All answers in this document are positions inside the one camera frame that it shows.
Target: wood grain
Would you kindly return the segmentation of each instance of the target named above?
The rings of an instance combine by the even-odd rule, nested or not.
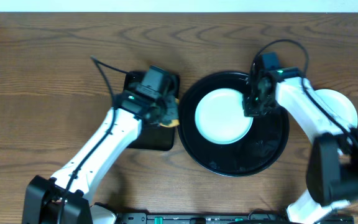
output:
[[[33,176],[49,177],[102,122],[109,96],[90,55],[124,70],[155,64],[178,72],[183,96],[209,73],[247,71],[279,38],[302,42],[312,84],[344,93],[358,111],[358,14],[0,13],[0,223],[20,222]],[[303,63],[291,45],[271,50],[286,65]],[[124,77],[108,75],[120,92]],[[200,167],[178,136],[168,152],[127,149],[95,201],[159,213],[283,208],[306,189],[310,153],[292,119],[290,129],[279,160],[243,178]]]

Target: white robotic arm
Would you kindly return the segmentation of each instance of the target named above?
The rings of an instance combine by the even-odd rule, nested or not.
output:
[[[51,176],[52,178],[56,178],[55,184],[57,186],[63,189],[67,186],[71,173],[110,127],[112,116],[113,108],[108,111],[102,125],[77,155]],[[107,171],[123,150],[132,141],[137,139],[142,129],[142,120],[136,119],[134,114],[123,109],[118,109],[116,116],[117,118],[112,133],[107,136],[94,153],[86,160],[70,187],[70,192],[72,193],[77,190],[82,191],[84,193],[83,198],[89,202],[92,202],[94,193],[104,175],[106,175]]]
[[[284,81],[277,83],[276,86],[276,101],[284,107],[300,125],[302,130],[306,133],[310,142],[313,143],[314,138],[323,133],[331,133],[333,135],[341,134],[342,131],[314,105],[314,103],[306,96],[303,91],[301,82],[309,92],[309,94],[322,106],[337,122],[339,122],[348,131],[352,125],[340,118],[313,90],[309,80],[300,77],[287,78]],[[287,215],[291,222],[313,224],[325,217],[335,209],[344,208],[350,205],[348,200],[340,200],[333,202],[328,206],[322,207],[315,202],[306,190],[303,195],[293,204],[288,206]]]

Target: white plate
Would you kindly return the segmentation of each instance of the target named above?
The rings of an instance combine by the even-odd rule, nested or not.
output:
[[[244,137],[253,118],[245,117],[242,93],[230,88],[214,90],[201,99],[195,113],[200,134],[215,144],[230,144]]]

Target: black cable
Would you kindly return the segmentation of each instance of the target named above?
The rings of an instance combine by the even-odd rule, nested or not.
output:
[[[251,216],[254,214],[255,211],[263,211],[263,212],[264,212],[264,215],[267,215],[267,218],[268,218],[269,220],[272,220],[272,218],[268,215],[268,213],[267,213],[265,210],[261,209],[261,208],[255,208],[255,209],[253,209],[253,210],[248,214],[248,220],[251,220]]]
[[[262,47],[258,51],[258,53],[255,55],[255,57],[254,57],[254,59],[252,61],[251,68],[250,68],[250,74],[251,75],[253,74],[252,72],[253,72],[253,68],[254,68],[254,65],[255,65],[255,61],[257,60],[259,55],[267,47],[270,47],[271,45],[279,43],[279,42],[289,42],[289,43],[295,44],[296,46],[298,46],[303,51],[303,53],[305,55],[305,66],[304,66],[304,69],[303,69],[303,74],[301,76],[301,85],[302,85],[302,89],[303,89],[304,93],[309,98],[309,100],[322,112],[322,114],[324,114],[327,117],[328,120],[330,120],[332,123],[334,123],[346,135],[346,137],[348,137],[352,141],[353,146],[358,150],[358,141],[352,136],[352,134],[349,131],[347,131],[346,128],[344,128],[341,124],[339,124],[326,110],[324,110],[324,108],[322,106],[320,106],[320,104],[318,104],[316,102],[316,100],[308,92],[308,89],[305,87],[304,80],[306,78],[306,72],[307,72],[308,65],[309,65],[309,53],[305,49],[305,47],[302,46],[299,42],[294,41],[294,40],[290,40],[290,39],[280,39],[280,40],[275,40],[275,41],[267,44],[265,47]]]
[[[303,67],[303,75],[306,76],[306,71],[308,70],[308,67],[309,67],[309,54],[308,54],[308,51],[306,50],[306,48],[301,45],[299,42],[295,41],[295,40],[291,40],[291,39],[279,39],[279,40],[274,40],[273,42],[265,45],[265,47],[262,47],[258,53],[256,53],[254,59],[252,60],[252,63],[251,63],[251,68],[249,70],[249,73],[252,75],[253,74],[253,68],[254,68],[254,65],[255,65],[255,61],[258,59],[259,55],[268,47],[270,47],[271,45],[273,44],[276,44],[276,43],[279,43],[279,42],[288,42],[288,43],[291,43],[291,44],[295,44],[296,46],[298,46],[304,53],[305,55],[305,66]]]
[[[94,56],[91,56],[92,61],[94,62],[94,64],[96,65],[96,67],[98,68],[101,76],[103,77],[104,82],[106,83],[107,88],[109,89],[109,93],[110,93],[110,97],[111,97],[111,108],[113,111],[112,114],[112,121],[111,124],[109,126],[109,128],[107,129],[106,133],[103,135],[103,137],[98,141],[98,143],[96,143],[93,148],[87,153],[87,155],[81,160],[81,162],[78,164],[78,166],[76,167],[76,169],[71,173],[71,177],[68,180],[67,186],[63,192],[63,196],[62,196],[62,200],[60,202],[60,208],[59,208],[59,213],[58,213],[58,217],[57,217],[57,223],[60,224],[62,223],[62,219],[63,219],[63,214],[64,214],[64,208],[65,208],[65,202],[67,199],[67,195],[70,191],[70,187],[74,181],[74,179],[77,176],[77,173],[81,170],[81,167],[84,165],[84,163],[86,162],[86,160],[89,159],[89,157],[92,155],[92,153],[94,153],[94,151],[100,146],[100,144],[107,138],[107,136],[112,133],[112,128],[114,127],[114,123],[116,122],[116,110],[114,109],[114,93],[112,92],[112,88],[111,85],[109,83],[109,80],[107,79],[107,76],[104,74],[102,68],[100,67],[100,65],[103,65],[107,68],[110,68],[114,71],[117,72],[121,72],[121,73],[125,73],[127,75],[134,75],[136,76],[136,74],[131,73],[131,72],[125,72],[123,70],[120,70],[118,68],[114,68],[110,65],[107,65],[105,63],[100,62],[98,59],[96,59]]]

